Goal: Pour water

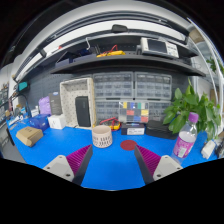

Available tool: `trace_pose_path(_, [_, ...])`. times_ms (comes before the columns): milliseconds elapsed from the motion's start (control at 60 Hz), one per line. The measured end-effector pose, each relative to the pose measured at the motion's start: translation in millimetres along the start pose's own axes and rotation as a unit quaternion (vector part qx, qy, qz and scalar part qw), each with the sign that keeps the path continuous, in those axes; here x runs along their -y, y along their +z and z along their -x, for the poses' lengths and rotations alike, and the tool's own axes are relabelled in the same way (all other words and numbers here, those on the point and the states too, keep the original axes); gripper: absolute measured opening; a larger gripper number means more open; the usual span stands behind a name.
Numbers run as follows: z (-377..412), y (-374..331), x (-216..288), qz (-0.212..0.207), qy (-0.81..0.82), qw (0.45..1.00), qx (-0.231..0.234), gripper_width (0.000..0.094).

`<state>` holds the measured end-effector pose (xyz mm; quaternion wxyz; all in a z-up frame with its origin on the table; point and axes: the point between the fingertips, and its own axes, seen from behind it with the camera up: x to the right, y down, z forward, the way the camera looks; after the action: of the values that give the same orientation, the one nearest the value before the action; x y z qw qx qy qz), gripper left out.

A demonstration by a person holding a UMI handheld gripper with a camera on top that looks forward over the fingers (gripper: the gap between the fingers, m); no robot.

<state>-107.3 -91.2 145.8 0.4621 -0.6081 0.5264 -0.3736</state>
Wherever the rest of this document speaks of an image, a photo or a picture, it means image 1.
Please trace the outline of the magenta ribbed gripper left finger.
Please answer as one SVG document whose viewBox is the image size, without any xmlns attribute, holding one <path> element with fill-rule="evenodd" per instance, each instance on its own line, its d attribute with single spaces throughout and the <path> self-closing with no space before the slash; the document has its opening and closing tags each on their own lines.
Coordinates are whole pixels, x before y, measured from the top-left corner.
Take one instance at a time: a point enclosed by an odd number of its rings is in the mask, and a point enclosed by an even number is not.
<svg viewBox="0 0 224 224">
<path fill-rule="evenodd" d="M 58 155 L 44 167 L 44 170 L 76 185 L 81 185 L 92 155 L 92 146 L 87 145 L 68 156 Z"/>
</svg>

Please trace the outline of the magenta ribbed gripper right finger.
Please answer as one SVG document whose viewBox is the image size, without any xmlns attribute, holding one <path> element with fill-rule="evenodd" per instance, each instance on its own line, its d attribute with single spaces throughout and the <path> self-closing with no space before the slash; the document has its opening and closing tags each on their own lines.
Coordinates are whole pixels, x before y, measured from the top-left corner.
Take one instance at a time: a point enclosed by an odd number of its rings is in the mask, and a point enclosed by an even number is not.
<svg viewBox="0 0 224 224">
<path fill-rule="evenodd" d="M 159 156 L 139 145 L 135 146 L 134 155 L 145 184 L 160 180 L 182 169 L 182 166 L 170 156 Z"/>
</svg>

